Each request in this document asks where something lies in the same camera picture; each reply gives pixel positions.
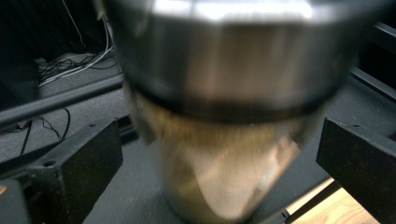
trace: wooden surface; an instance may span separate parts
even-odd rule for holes
[[[289,213],[294,213],[303,204],[308,202],[318,192],[327,187],[332,179],[324,182],[307,193],[296,203],[288,207]],[[344,189],[337,190],[332,196],[318,204],[309,212],[298,218],[298,224],[318,223],[318,224],[376,224],[378,223],[361,205],[356,202]]]

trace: black support bar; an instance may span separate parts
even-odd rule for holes
[[[72,91],[0,112],[0,128],[115,91],[122,87],[122,81],[123,75],[110,77]]]
[[[33,191],[42,192],[47,214],[35,223],[82,223],[122,161],[117,121],[101,119],[30,164],[27,174]]]
[[[395,28],[379,22],[375,25],[375,29],[372,31],[370,39],[382,48],[387,49],[392,53],[396,53]]]
[[[396,142],[326,119],[317,163],[380,223],[396,223]]]
[[[357,67],[353,67],[350,73],[354,78],[363,83],[364,85],[370,87],[372,90],[385,96],[393,103],[396,103],[396,90],[382,83],[381,81],[375,79],[374,77],[368,75]]]

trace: cable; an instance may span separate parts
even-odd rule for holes
[[[44,118],[40,118],[41,121],[43,122],[42,123],[43,127],[48,129],[48,130],[52,130],[53,132],[55,132],[55,134],[58,137],[59,141],[63,141],[66,138],[67,132],[69,131],[69,127],[70,127],[70,121],[71,121],[70,111],[68,109],[66,109],[66,108],[64,108],[64,111],[66,111],[66,113],[67,113],[67,124],[66,124],[66,128],[64,129],[64,134],[62,136],[59,134],[59,132],[56,129],[54,129],[52,127],[52,125],[51,125],[51,123],[49,121],[47,121]]]
[[[62,136],[59,134],[58,131],[56,131],[56,129],[54,129],[54,128],[52,127],[52,125],[51,125],[51,123],[50,123],[49,121],[47,121],[47,120],[44,119],[44,118],[40,118],[41,121],[43,122],[43,123],[42,123],[42,124],[43,124],[43,127],[46,128],[46,129],[52,130],[53,132],[55,132],[55,134],[56,134],[56,136],[58,137],[59,141],[63,141],[63,140],[66,138],[67,133],[68,133],[69,128],[70,128],[70,122],[71,122],[70,111],[69,111],[68,109],[66,109],[66,108],[64,108],[64,111],[66,111],[66,113],[67,113],[67,124],[66,124],[66,128],[64,129],[64,134],[63,134]],[[18,132],[9,132],[9,133],[19,133],[19,132],[21,132],[21,131],[23,131],[23,130],[25,130],[25,129],[27,128],[27,133],[26,133],[25,138],[24,138],[24,140],[23,140],[23,145],[22,145],[22,148],[21,148],[20,156],[23,155],[24,150],[26,149],[26,145],[27,145],[27,141],[28,141],[28,139],[29,139],[30,131],[32,130],[32,124],[33,124],[33,122],[32,122],[31,120],[29,120],[29,121],[23,126],[22,130],[20,130],[20,131],[18,131]]]
[[[73,69],[75,70],[75,69],[77,69],[76,66],[82,67],[82,65],[86,65],[86,64],[90,63],[97,55],[98,54],[87,56],[84,59],[82,59],[79,63],[76,63],[76,62],[74,62],[72,60],[67,60],[67,61],[71,61],[71,64],[68,67],[63,68],[62,70],[66,70],[64,72],[71,71],[70,67],[74,67]],[[56,76],[59,76],[59,75],[60,74],[53,75],[51,71],[48,71],[48,72],[47,71],[43,71],[42,75],[41,75],[41,78],[40,78],[40,81],[43,83],[43,82],[45,82],[47,80],[50,80],[50,79],[52,79],[52,78],[54,78]]]
[[[29,126],[27,128],[27,133],[26,133],[25,139],[23,140],[23,145],[22,145],[20,156],[23,155],[23,152],[26,149],[27,140],[29,139],[29,134],[30,134],[31,130],[32,130],[32,121],[29,120]]]
[[[76,23],[73,20],[72,14],[70,14],[69,8],[67,7],[67,4],[64,2],[64,0],[62,0],[62,2],[64,3],[64,7],[66,8],[67,14],[69,14],[70,19],[72,20],[73,24],[76,27],[77,33],[79,35],[79,40],[81,41],[81,44],[84,46],[84,48],[87,48],[87,46],[84,44],[84,42],[82,41],[82,36],[81,33],[79,32],[79,29],[76,26]]]
[[[4,132],[5,133],[21,133],[28,128],[28,126],[29,126],[28,124],[29,124],[29,122],[26,122],[25,125],[23,125],[23,127],[17,128],[18,129],[17,131],[4,131]]]
[[[91,53],[83,53],[83,54],[72,55],[72,56],[70,56],[70,57],[63,58],[63,59],[58,59],[58,60],[55,60],[55,61],[59,61],[59,62],[61,62],[61,61],[63,61],[63,60],[67,60],[67,59],[76,58],[76,57],[78,57],[78,56],[82,56],[82,55],[84,55],[84,54],[88,54],[88,56],[92,56],[92,55],[94,55],[94,54],[91,54]]]
[[[43,127],[44,127],[45,129],[48,129],[48,130],[51,130],[51,131],[55,132],[56,136],[58,137],[58,140],[61,141],[61,140],[62,140],[61,135],[58,133],[58,131],[56,131],[56,129],[54,129],[54,128],[52,127],[52,125],[50,124],[50,122],[47,121],[47,120],[44,119],[44,118],[40,118],[40,119],[41,119],[41,121],[43,122]]]
[[[102,68],[99,68],[99,67],[90,67],[90,69],[107,70],[107,69],[112,68],[112,67],[117,66],[117,65],[118,65],[118,63],[114,63],[114,64],[110,65],[109,67],[102,67]]]
[[[67,124],[66,124],[66,128],[64,129],[64,135],[62,135],[62,140],[64,140],[66,138],[67,132],[69,131],[69,127],[70,127],[70,121],[71,121],[70,111],[66,108],[64,108],[64,110],[67,113]]]
[[[103,25],[105,26],[105,32],[106,32],[106,50],[105,50],[105,52],[96,61],[94,61],[93,63],[90,63],[90,64],[85,65],[85,66],[79,66],[77,68],[70,69],[70,70],[68,70],[66,72],[63,72],[63,73],[58,74],[58,75],[56,75],[54,77],[50,77],[50,78],[46,79],[45,81],[41,82],[38,85],[38,88],[41,88],[42,86],[47,85],[47,84],[49,84],[49,83],[51,83],[51,82],[53,82],[53,81],[55,81],[55,80],[57,80],[59,78],[70,77],[70,76],[73,76],[74,74],[77,74],[79,72],[82,72],[82,71],[90,68],[92,65],[94,65],[94,64],[98,63],[99,61],[101,61],[103,59],[103,57],[105,57],[105,55],[108,54],[113,49],[113,46],[111,48],[108,47],[109,39],[108,39],[107,25],[106,25],[104,19],[102,19],[102,21],[103,21]]]

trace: shiny metal surface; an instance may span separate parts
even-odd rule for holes
[[[133,88],[174,112],[227,121],[314,110],[393,0],[104,0]]]
[[[126,91],[140,133],[154,136],[150,146],[158,152],[169,204],[201,223],[248,217],[320,117],[317,112],[280,122],[224,124],[177,115]]]

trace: white cable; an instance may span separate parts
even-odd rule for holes
[[[44,86],[44,85],[47,85],[47,84],[49,84],[49,83],[51,83],[51,82],[53,82],[53,81],[55,81],[55,80],[57,80],[57,79],[59,79],[59,78],[62,78],[62,77],[70,77],[70,76],[73,76],[74,74],[77,74],[77,73],[79,73],[79,72],[82,72],[82,71],[84,71],[84,70],[90,68],[91,66],[93,66],[94,64],[96,64],[96,63],[98,63],[100,60],[102,60],[103,57],[105,57],[105,55],[108,54],[108,52],[111,51],[111,50],[113,49],[113,47],[111,47],[111,48],[108,47],[108,42],[109,42],[109,40],[108,40],[107,25],[106,25],[106,23],[105,23],[105,20],[102,19],[102,21],[103,21],[103,24],[104,24],[104,26],[105,26],[105,32],[106,32],[106,49],[105,49],[105,52],[104,52],[97,60],[95,60],[93,63],[90,63],[90,64],[87,64],[87,65],[83,65],[83,66],[79,66],[79,67],[76,67],[76,68],[67,70],[67,71],[65,71],[65,72],[62,72],[61,74],[58,74],[58,75],[54,76],[54,77],[49,77],[48,79],[46,79],[46,80],[44,80],[42,83],[40,83],[40,84],[38,85],[38,88],[40,88],[40,87],[42,87],[42,86]]]
[[[67,7],[67,4],[64,2],[64,0],[62,0],[62,2],[64,3],[64,7],[66,8],[67,14],[69,14],[70,19],[72,20],[73,24],[76,27],[77,33],[79,35],[79,40],[81,41],[81,44],[84,46],[84,48],[87,48],[87,46],[84,44],[84,42],[82,41],[82,36],[81,33],[79,32],[79,29],[76,26],[76,23],[73,20],[72,14],[70,14],[69,8]]]
[[[81,57],[81,56],[83,56],[83,55],[86,55],[87,57],[89,57],[89,56],[94,56],[94,54],[92,54],[92,53],[76,54],[76,55],[72,55],[72,56],[67,57],[67,58],[55,59],[55,60],[53,60],[53,61],[50,62],[50,63],[39,64],[39,65],[38,65],[38,68],[40,68],[40,67],[48,67],[48,66],[50,66],[52,63],[61,63],[61,62],[64,62],[64,61],[69,60],[69,59],[72,59],[72,58]],[[49,72],[43,73],[43,74],[40,75],[40,76],[43,77],[43,76],[45,76],[45,75],[48,74],[48,73],[49,73]]]

